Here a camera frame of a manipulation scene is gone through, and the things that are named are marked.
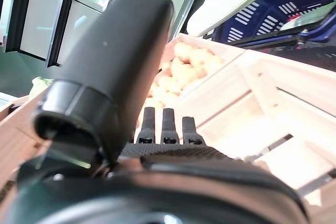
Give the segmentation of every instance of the blue plastic basket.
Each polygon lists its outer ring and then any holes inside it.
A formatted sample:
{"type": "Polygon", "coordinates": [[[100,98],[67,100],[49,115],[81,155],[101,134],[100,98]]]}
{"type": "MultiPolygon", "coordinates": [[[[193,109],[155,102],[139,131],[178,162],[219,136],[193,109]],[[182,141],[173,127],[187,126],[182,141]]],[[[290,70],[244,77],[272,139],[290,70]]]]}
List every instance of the blue plastic basket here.
{"type": "Polygon", "coordinates": [[[290,17],[310,12],[334,0],[256,0],[217,27],[213,40],[221,43],[278,31],[290,17]]]}

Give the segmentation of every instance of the yellow potato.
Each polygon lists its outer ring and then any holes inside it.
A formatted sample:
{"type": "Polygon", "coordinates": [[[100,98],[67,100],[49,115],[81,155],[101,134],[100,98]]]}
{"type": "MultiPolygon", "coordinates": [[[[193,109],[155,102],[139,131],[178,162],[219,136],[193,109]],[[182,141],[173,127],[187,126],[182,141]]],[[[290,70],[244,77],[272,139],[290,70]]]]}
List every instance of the yellow potato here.
{"type": "Polygon", "coordinates": [[[169,90],[169,87],[172,85],[173,82],[174,82],[173,77],[169,77],[169,76],[162,76],[158,80],[159,86],[166,91],[169,90]]]}
{"type": "Polygon", "coordinates": [[[180,73],[179,77],[176,79],[179,83],[180,88],[183,90],[187,85],[193,83],[198,79],[197,71],[194,69],[185,69],[180,73]]]}
{"type": "Polygon", "coordinates": [[[158,85],[155,82],[153,82],[150,89],[149,89],[147,97],[152,97],[153,96],[153,90],[156,89],[157,87],[158,87],[158,85]]]}
{"type": "Polygon", "coordinates": [[[175,79],[171,83],[171,85],[169,86],[168,92],[174,93],[174,94],[177,94],[177,95],[181,94],[181,92],[182,92],[181,87],[175,79]]]}
{"type": "Polygon", "coordinates": [[[139,126],[141,126],[142,122],[143,122],[143,113],[144,113],[144,110],[145,110],[145,105],[142,107],[141,111],[140,111],[140,114],[138,116],[138,123],[139,123],[139,126]]]}
{"type": "Polygon", "coordinates": [[[174,55],[178,57],[183,62],[190,62],[190,55],[193,51],[193,47],[184,42],[178,42],[174,46],[174,55]]]}
{"type": "Polygon", "coordinates": [[[164,63],[162,63],[162,65],[161,65],[161,69],[162,69],[162,71],[164,71],[164,70],[170,69],[171,66],[172,66],[172,62],[171,62],[171,61],[169,61],[169,62],[164,62],[164,63]]]}
{"type": "Polygon", "coordinates": [[[202,66],[204,65],[206,59],[211,56],[213,56],[213,54],[207,49],[194,49],[190,55],[190,64],[193,67],[202,66]]]}
{"type": "Polygon", "coordinates": [[[210,74],[217,71],[219,68],[222,67],[222,65],[223,65],[222,59],[219,56],[214,55],[206,60],[204,70],[206,74],[210,74]]]}
{"type": "Polygon", "coordinates": [[[172,76],[174,79],[177,79],[180,74],[186,69],[191,69],[192,66],[190,64],[175,64],[172,65],[172,76]]]}
{"type": "Polygon", "coordinates": [[[206,72],[205,72],[205,70],[204,70],[203,67],[195,67],[193,69],[196,71],[197,76],[198,76],[199,79],[201,79],[201,78],[203,78],[203,77],[206,76],[206,72]]]}
{"type": "Polygon", "coordinates": [[[168,105],[171,105],[173,104],[176,99],[178,98],[179,96],[177,94],[173,94],[173,93],[166,93],[164,96],[163,96],[163,100],[162,100],[162,103],[164,104],[164,106],[168,106],[168,105]]]}
{"type": "Polygon", "coordinates": [[[167,91],[163,88],[158,86],[156,89],[153,90],[153,98],[156,101],[162,101],[162,97],[167,93],[167,91]]]}

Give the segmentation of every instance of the black robotic finger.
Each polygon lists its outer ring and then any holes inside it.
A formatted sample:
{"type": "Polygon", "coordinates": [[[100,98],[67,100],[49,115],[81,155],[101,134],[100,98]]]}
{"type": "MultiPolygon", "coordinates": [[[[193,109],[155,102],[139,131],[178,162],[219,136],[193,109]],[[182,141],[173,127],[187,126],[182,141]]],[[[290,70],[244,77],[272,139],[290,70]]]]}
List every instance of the black robotic finger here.
{"type": "Polygon", "coordinates": [[[183,144],[206,145],[203,137],[196,132],[194,118],[182,118],[183,144]]]}
{"type": "Polygon", "coordinates": [[[155,144],[155,108],[146,107],[137,144],[155,144]]]}
{"type": "Polygon", "coordinates": [[[180,144],[173,109],[163,109],[161,144],[180,144]]]}

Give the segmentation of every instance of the wooden slat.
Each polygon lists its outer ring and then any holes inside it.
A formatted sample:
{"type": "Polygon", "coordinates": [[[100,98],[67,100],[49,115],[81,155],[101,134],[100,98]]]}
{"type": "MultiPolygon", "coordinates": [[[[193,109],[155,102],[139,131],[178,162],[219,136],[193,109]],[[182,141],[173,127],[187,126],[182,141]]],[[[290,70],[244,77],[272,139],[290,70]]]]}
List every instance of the wooden slat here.
{"type": "Polygon", "coordinates": [[[275,85],[336,116],[336,73],[304,63],[258,53],[275,85]]]}
{"type": "Polygon", "coordinates": [[[256,162],[266,162],[272,174],[298,189],[333,169],[333,165],[308,148],[305,141],[294,137],[256,162]]]}
{"type": "Polygon", "coordinates": [[[0,203],[0,221],[4,220],[6,212],[10,207],[12,201],[14,200],[15,196],[17,195],[17,190],[13,187],[7,194],[6,198],[0,203]]]}
{"type": "Polygon", "coordinates": [[[287,93],[279,95],[287,109],[277,121],[336,167],[336,118],[287,93]]]}
{"type": "Polygon", "coordinates": [[[237,64],[263,112],[273,117],[283,110],[279,103],[277,88],[269,73],[265,71],[259,52],[246,51],[239,57],[237,64]]]}
{"type": "Polygon", "coordinates": [[[306,208],[313,224],[332,224],[336,220],[336,180],[306,195],[306,208]]]}
{"type": "Polygon", "coordinates": [[[37,102],[42,98],[43,93],[27,101],[20,108],[15,110],[0,123],[0,134],[6,130],[7,125],[11,125],[17,128],[19,131],[24,132],[36,141],[40,141],[40,138],[36,135],[33,129],[32,113],[36,109],[37,102]]]}
{"type": "Polygon", "coordinates": [[[2,107],[2,110],[0,111],[0,121],[2,121],[3,119],[5,119],[9,115],[9,109],[12,106],[21,105],[21,104],[27,102],[28,99],[29,99],[29,96],[26,95],[24,97],[20,97],[20,98],[14,99],[13,101],[10,101],[6,105],[4,105],[2,107]]]}
{"type": "Polygon", "coordinates": [[[258,155],[288,133],[264,116],[249,94],[198,129],[206,143],[236,158],[258,155]]]}
{"type": "Polygon", "coordinates": [[[0,122],[9,115],[9,108],[12,107],[12,106],[13,106],[13,104],[10,102],[10,103],[7,103],[6,105],[4,105],[1,108],[1,111],[0,111],[0,122]]]}
{"type": "MultiPolygon", "coordinates": [[[[235,103],[249,92],[249,87],[235,65],[220,70],[201,86],[196,86],[170,107],[175,110],[176,130],[182,138],[182,117],[195,117],[196,127],[235,103]]],[[[160,141],[162,115],[156,115],[156,142],[160,141]]]]}
{"type": "Polygon", "coordinates": [[[36,141],[29,135],[7,124],[0,134],[0,188],[9,180],[12,171],[35,153],[36,141]]]}

